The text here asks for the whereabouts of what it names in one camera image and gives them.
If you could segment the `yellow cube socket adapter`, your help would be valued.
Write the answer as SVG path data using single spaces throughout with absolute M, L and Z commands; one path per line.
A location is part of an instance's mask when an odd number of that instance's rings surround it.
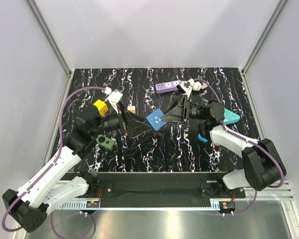
M 107 104 L 106 104 L 104 101 L 102 101 L 102 100 L 96 100 L 96 101 L 93 103 L 93 106 L 95 106 L 95 107 L 98 109 L 99 114 L 100 114 L 100 116 L 102 116 L 102 117 L 103 117 L 103 116 L 108 112 L 108 110 L 109 110 Z

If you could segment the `green power strip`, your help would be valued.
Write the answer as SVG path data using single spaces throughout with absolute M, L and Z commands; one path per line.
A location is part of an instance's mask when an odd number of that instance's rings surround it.
M 114 146 L 115 146 L 115 141 L 112 140 L 111 138 L 108 138 L 104 135 L 98 135 L 98 137 L 96 138 L 96 142 L 99 146 L 107 149 L 107 150 L 113 150 Z

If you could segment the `blue cube socket adapter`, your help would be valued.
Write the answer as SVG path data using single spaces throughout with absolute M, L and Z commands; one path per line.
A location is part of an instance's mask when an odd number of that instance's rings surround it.
M 162 128 L 166 122 L 162 121 L 161 118 L 164 116 L 164 113 L 161 111 L 161 109 L 154 110 L 151 114 L 149 114 L 146 119 L 149 122 L 149 124 L 152 126 L 152 128 L 155 131 L 158 131 L 160 128 Z

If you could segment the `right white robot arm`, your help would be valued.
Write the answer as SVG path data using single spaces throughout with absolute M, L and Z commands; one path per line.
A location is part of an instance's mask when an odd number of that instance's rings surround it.
M 219 102 L 200 106 L 183 96 L 161 117 L 161 121 L 175 123 L 188 119 L 199 120 L 197 138 L 200 141 L 219 144 L 243 160 L 243 169 L 226 173 L 216 185 L 219 196 L 228 197 L 240 187 L 250 186 L 261 191 L 277 181 L 284 182 L 287 171 L 274 143 L 267 138 L 249 138 L 228 128 L 224 124 L 225 108 Z

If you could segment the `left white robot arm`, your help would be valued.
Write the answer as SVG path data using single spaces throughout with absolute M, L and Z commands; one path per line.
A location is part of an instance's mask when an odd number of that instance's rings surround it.
M 92 170 L 79 173 L 57 189 L 53 187 L 92 151 L 103 132 L 120 130 L 123 135 L 134 138 L 151 129 L 145 118 L 123 106 L 118 108 L 118 113 L 105 117 L 95 106 L 88 106 L 76 117 L 72 132 L 60 139 L 59 151 L 47 164 L 17 190 L 4 192 L 5 214 L 12 216 L 26 232 L 35 231 L 62 204 L 79 196 L 93 197 L 97 193 L 97 174 Z

